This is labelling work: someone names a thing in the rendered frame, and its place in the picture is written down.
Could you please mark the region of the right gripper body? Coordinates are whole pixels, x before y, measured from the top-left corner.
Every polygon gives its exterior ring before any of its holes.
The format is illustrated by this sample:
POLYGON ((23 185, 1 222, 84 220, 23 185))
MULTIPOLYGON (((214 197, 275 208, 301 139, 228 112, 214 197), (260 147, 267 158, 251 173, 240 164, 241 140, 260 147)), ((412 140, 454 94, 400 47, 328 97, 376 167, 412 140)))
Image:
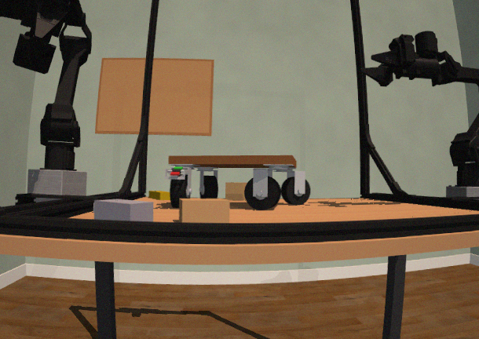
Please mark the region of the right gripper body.
MULTIPOLYGON (((75 0, 70 0, 70 1, 69 0, 61 0, 61 1, 66 2, 67 4, 70 5, 70 2, 74 2, 75 0)), ((31 9, 29 9, 29 11, 28 11, 25 26, 28 26, 28 27, 31 28, 30 31, 25 32, 25 35, 29 36, 29 37, 32 37, 32 38, 35 38, 35 37, 33 37, 34 36, 34 28, 35 28, 35 14, 31 11, 31 9)), ((62 26, 63 26, 63 24, 60 25, 55 31, 53 31, 46 38, 44 38, 43 40, 40 40, 40 41, 49 43, 52 36, 55 36, 55 37, 58 38, 62 26)), ((27 69, 32 70, 32 71, 37 71, 39 73, 46 74, 49 71, 49 67, 51 65, 52 59, 51 60, 42 59, 42 60, 39 60, 39 61, 36 61, 36 62, 31 62, 31 61, 27 60, 27 53, 19 50, 18 47, 16 46, 16 50, 15 50, 14 58, 13 58, 13 63, 16 66, 24 67, 24 68, 27 68, 27 69)))

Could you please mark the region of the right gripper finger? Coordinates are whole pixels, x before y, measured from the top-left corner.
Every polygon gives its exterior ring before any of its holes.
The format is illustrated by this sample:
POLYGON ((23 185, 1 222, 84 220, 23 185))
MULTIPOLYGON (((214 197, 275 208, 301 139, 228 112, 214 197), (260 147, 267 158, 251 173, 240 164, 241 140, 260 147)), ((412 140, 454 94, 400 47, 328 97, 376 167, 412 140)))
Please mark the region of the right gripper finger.
POLYGON ((35 14, 34 37, 43 40, 63 24, 71 6, 61 0, 29 0, 28 7, 35 14))
POLYGON ((44 57, 46 57, 44 59, 51 60, 56 50, 54 45, 23 34, 19 36, 17 47, 23 52, 27 51, 27 59, 32 62, 39 61, 44 57))

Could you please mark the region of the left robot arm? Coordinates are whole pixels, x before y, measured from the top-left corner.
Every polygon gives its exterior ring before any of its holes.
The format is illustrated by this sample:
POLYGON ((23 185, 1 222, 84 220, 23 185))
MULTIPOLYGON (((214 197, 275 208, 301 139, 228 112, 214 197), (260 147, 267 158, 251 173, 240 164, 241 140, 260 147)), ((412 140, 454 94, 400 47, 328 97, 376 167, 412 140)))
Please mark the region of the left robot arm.
MULTIPOLYGON (((389 49, 394 50, 403 41, 413 42, 414 40, 415 54, 418 54, 424 63, 423 73, 419 78, 432 79, 432 86, 466 82, 477 84, 479 87, 479 69, 462 67, 447 51, 438 52, 437 38, 433 31, 420 32, 415 39, 412 35, 402 34, 393 39, 389 49), (442 60, 446 62, 439 64, 438 61, 442 60)), ((458 166, 455 187, 479 187, 479 166, 476 165, 479 165, 479 113, 467 132, 455 135, 450 147, 450 156, 453 166, 458 166)))

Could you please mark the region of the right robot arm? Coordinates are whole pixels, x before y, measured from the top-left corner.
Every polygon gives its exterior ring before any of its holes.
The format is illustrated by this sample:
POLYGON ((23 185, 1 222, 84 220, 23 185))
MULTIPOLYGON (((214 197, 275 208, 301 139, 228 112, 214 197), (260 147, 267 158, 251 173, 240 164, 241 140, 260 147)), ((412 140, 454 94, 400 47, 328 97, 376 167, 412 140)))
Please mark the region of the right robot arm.
MULTIPOLYGON (((30 9, 27 6, 28 3, 29 0, 0 0, 0 16, 21 20, 20 25, 25 26, 30 9)), ((40 168, 41 170, 77 171, 74 147, 80 147, 80 127, 72 106, 79 68, 87 62, 91 54, 92 33, 86 25, 86 14, 82 11, 80 2, 75 0, 70 2, 70 6, 71 11, 59 35, 60 51, 64 62, 56 98, 53 104, 46 105, 40 124, 40 142, 46 146, 45 168, 40 168), (86 38, 64 36, 63 32, 67 26, 82 27, 86 38)))

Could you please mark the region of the tan rectangular block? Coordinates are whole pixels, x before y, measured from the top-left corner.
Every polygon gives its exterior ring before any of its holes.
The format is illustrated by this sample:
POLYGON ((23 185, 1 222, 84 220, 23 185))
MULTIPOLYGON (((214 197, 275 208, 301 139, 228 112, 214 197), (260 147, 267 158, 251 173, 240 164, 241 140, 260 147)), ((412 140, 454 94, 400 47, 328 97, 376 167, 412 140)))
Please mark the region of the tan rectangular block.
POLYGON ((179 199, 179 222, 229 223, 230 200, 179 199))

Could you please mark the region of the tan cube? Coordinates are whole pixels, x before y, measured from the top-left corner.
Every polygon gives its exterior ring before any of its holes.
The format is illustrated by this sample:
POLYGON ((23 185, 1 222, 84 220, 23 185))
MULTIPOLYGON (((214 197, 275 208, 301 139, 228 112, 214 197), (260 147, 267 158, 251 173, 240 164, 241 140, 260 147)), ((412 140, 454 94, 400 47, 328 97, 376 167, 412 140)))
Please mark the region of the tan cube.
POLYGON ((244 190, 247 183, 238 182, 225 182, 225 199, 227 200, 246 200, 244 196, 244 190))

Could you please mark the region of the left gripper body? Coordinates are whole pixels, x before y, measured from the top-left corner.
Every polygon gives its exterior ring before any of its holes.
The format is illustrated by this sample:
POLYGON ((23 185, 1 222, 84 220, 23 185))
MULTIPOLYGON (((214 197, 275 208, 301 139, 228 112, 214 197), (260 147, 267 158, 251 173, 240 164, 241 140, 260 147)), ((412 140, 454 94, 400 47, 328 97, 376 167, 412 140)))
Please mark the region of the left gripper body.
POLYGON ((421 77, 423 73, 423 59, 415 54, 415 46, 411 42, 403 41, 401 43, 403 64, 399 69, 383 64, 383 81, 380 86, 388 86, 393 81, 393 70, 396 79, 409 77, 409 80, 421 77), (405 49, 404 49, 405 47, 405 49), (402 69, 408 68, 408 69, 402 69), (387 81, 387 82, 386 82, 387 81))

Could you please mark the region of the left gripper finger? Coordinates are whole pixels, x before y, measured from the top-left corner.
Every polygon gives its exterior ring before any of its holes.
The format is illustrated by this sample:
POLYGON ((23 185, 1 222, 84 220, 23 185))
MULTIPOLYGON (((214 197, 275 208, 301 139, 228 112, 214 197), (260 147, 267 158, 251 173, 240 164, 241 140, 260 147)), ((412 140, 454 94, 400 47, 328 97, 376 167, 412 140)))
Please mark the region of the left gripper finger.
POLYGON ((381 85, 383 81, 383 67, 380 64, 378 67, 366 67, 360 69, 361 73, 367 75, 368 77, 374 79, 376 82, 381 85))
POLYGON ((394 50, 371 55, 371 59, 398 69, 403 64, 401 44, 394 50))

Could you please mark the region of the yellow rectangular block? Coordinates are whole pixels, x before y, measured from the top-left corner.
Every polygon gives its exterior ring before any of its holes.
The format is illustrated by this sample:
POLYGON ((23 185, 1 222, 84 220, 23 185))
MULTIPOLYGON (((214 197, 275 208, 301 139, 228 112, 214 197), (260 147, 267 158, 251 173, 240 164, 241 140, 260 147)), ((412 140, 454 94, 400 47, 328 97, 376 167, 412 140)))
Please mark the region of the yellow rectangular block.
POLYGON ((170 200, 170 193, 158 193, 165 191, 149 191, 149 198, 158 200, 170 200))

